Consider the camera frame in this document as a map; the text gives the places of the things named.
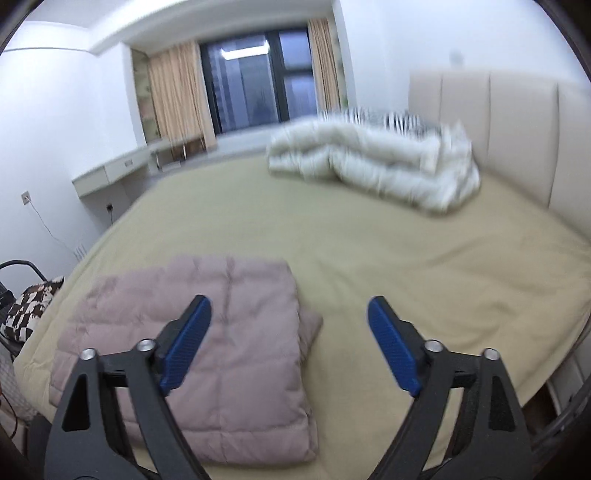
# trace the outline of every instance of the mattress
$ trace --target mattress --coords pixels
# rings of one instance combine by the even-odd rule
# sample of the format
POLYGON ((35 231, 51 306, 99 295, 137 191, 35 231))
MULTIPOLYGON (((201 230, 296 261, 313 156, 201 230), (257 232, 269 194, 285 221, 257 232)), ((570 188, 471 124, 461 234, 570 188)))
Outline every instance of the mattress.
MULTIPOLYGON (((558 367, 591 309, 587 240, 490 174, 458 212, 434 217, 337 182, 274 177, 263 158, 245 158, 161 180, 91 249, 15 362, 34 407, 53 418, 56 342, 95 280, 179 254, 285 259, 301 301, 324 317, 304 367, 319 457, 280 471, 207 466, 214 479, 369 476, 411 403, 368 328, 375 295, 451 350, 496 348, 522 403, 558 367)), ((456 393, 431 464, 443 455, 458 405, 456 393)))

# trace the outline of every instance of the bed frame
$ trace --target bed frame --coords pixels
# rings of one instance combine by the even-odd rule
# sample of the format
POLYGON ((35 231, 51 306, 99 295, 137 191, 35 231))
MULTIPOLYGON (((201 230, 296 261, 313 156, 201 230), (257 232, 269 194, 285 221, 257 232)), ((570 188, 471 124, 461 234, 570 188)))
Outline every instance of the bed frame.
MULTIPOLYGON (((481 168, 591 239, 591 88, 514 72, 420 71, 411 74, 408 107, 433 122, 460 120, 481 168)), ((591 408, 583 415, 591 394, 590 330, 587 322, 547 382, 558 418, 534 439, 540 461, 560 432, 591 424, 591 408)))

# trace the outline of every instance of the curtain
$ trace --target curtain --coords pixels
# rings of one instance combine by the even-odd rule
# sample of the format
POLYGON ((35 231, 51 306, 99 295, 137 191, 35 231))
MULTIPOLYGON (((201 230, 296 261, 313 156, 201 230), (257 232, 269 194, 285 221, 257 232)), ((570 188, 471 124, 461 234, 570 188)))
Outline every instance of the curtain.
POLYGON ((148 71, 160 134, 172 141, 203 137, 207 149, 214 147, 199 46, 190 41, 158 53, 148 71))
POLYGON ((328 20, 325 18, 310 20, 308 33, 318 107, 320 110, 338 109, 340 108, 339 84, 328 20))

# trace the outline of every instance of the pink down comforter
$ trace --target pink down comforter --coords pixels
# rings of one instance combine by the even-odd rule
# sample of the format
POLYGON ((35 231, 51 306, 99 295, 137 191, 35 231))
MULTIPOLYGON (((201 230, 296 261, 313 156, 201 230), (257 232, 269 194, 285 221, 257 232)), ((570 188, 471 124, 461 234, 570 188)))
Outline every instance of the pink down comforter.
MULTIPOLYGON (((51 403, 59 403, 82 350, 115 353, 155 338, 196 294, 211 300, 212 322, 183 385, 167 400, 197 457, 240 465, 314 459, 316 422, 301 364, 322 319, 300 306, 282 261, 179 257, 102 278, 58 341, 51 403)), ((125 390, 119 400, 133 442, 141 435, 125 390)))

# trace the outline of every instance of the power cord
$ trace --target power cord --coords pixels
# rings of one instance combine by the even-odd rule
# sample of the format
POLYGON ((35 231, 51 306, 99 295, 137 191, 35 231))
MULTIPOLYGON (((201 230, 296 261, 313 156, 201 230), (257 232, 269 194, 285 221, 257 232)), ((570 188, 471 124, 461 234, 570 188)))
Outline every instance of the power cord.
POLYGON ((113 225, 113 204, 112 203, 107 204, 107 212, 109 212, 111 214, 111 225, 113 225))
POLYGON ((12 405, 10 405, 10 402, 6 398, 6 395, 4 395, 4 392, 2 392, 0 395, 4 398, 4 400, 6 400, 6 403, 8 404, 8 406, 12 410, 12 414, 14 415, 14 430, 12 431, 12 434, 10 435, 10 439, 12 440, 17 435, 17 431, 18 431, 18 417, 17 417, 17 412, 15 412, 14 411, 14 408, 12 408, 12 405))
POLYGON ((39 217, 39 220, 41 221, 41 223, 43 224, 43 226, 45 227, 45 229, 49 232, 49 234, 51 235, 51 238, 53 238, 56 242, 62 244, 72 255, 74 255, 74 258, 76 259, 76 261, 78 261, 78 257, 76 256, 76 254, 74 253, 74 251, 72 249, 70 249, 70 247, 68 247, 66 245, 65 242, 63 242, 62 240, 60 240, 58 237, 56 237, 53 233, 51 233, 51 230, 49 230, 49 227, 46 225, 46 223, 43 221, 43 217, 41 217, 41 214, 37 211, 37 209, 35 208, 35 206, 33 205, 33 202, 29 200, 29 204, 31 205, 31 207, 33 207, 33 210, 35 210, 35 213, 37 214, 37 216, 39 217))

